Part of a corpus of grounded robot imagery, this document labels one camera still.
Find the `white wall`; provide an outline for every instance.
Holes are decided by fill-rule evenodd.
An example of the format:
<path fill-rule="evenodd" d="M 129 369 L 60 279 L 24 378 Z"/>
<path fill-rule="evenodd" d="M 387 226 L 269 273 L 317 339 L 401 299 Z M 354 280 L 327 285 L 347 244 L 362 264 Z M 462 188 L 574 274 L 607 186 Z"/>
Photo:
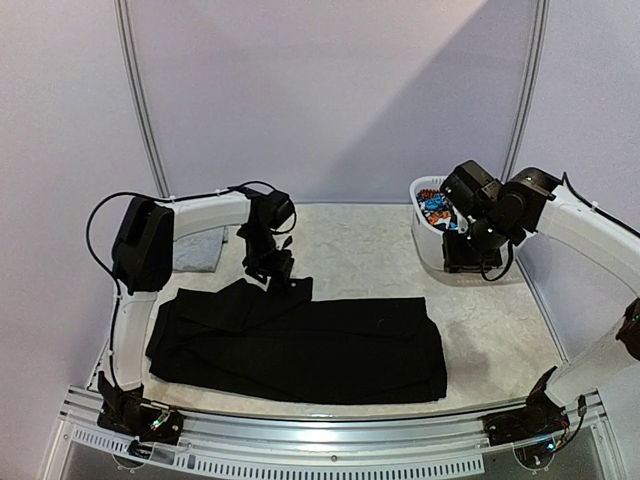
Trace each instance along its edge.
<path fill-rule="evenodd" d="M 104 344 L 111 284 L 93 205 L 153 193 L 113 2 L 0 4 L 0 478 L 35 478 L 69 384 Z M 122 215 L 105 212 L 105 254 Z"/>
<path fill-rule="evenodd" d="M 298 201 L 408 202 L 468 158 L 499 174 L 533 0 L 137 0 L 175 194 L 252 178 Z"/>
<path fill-rule="evenodd" d="M 552 1 L 518 167 L 566 170 L 587 198 L 640 227 L 640 4 Z M 529 272 L 570 356 L 603 334 L 633 295 L 567 247 L 536 237 Z M 630 478 L 640 472 L 640 366 L 600 388 Z"/>

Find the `white basket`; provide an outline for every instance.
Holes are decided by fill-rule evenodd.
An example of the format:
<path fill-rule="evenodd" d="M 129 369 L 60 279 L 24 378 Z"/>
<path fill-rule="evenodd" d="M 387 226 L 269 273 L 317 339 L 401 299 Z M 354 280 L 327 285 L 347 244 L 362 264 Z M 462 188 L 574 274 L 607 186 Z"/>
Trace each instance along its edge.
<path fill-rule="evenodd" d="M 413 181 L 409 187 L 411 203 L 413 203 L 413 220 L 411 232 L 418 248 L 418 254 L 422 261 L 430 268 L 444 270 L 444 254 L 442 253 L 441 230 L 432 227 L 420 211 L 416 194 L 422 189 L 439 190 L 442 182 L 447 177 L 420 177 Z M 461 215 L 458 217 L 458 227 L 461 231 L 466 229 L 466 222 Z"/>

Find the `table surface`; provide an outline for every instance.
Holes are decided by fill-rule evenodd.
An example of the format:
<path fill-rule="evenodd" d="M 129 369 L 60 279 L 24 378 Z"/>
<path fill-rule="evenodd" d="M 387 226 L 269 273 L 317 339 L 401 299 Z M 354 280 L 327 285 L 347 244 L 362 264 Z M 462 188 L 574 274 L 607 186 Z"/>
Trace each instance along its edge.
<path fill-rule="evenodd" d="M 469 409 L 526 396 L 561 359 L 522 273 L 514 264 L 505 278 L 487 283 L 479 275 L 427 269 L 411 235 L 412 215 L 407 205 L 299 205 L 290 247 L 293 277 L 314 278 L 314 300 L 425 297 L 427 314 L 442 335 L 449 376 L 445 399 L 362 406 L 275 402 L 163 382 L 149 374 L 144 358 L 145 397 L 231 414 L 371 417 Z M 230 229 L 215 273 L 171 277 L 151 314 L 147 340 L 158 306 L 178 288 L 218 291 L 244 277 L 244 241 L 236 230 Z"/>

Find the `gray mat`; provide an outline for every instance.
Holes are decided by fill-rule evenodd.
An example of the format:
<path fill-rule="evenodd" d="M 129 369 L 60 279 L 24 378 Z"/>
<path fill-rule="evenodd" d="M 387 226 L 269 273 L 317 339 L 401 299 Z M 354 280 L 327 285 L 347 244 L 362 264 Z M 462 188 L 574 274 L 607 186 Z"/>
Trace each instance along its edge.
<path fill-rule="evenodd" d="M 173 244 L 173 270 L 176 272 L 215 272 L 222 253 L 225 228 L 194 233 Z"/>

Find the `folded black fabric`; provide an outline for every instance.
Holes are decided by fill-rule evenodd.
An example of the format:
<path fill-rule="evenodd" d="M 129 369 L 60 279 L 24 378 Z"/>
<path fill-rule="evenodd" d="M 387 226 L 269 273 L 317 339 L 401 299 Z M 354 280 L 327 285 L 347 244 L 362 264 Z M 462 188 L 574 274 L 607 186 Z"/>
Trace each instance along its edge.
<path fill-rule="evenodd" d="M 151 373 L 271 400 L 413 403 L 446 395 L 440 334 L 423 298 L 311 301 L 312 279 L 273 295 L 240 280 L 179 290 L 147 347 Z"/>

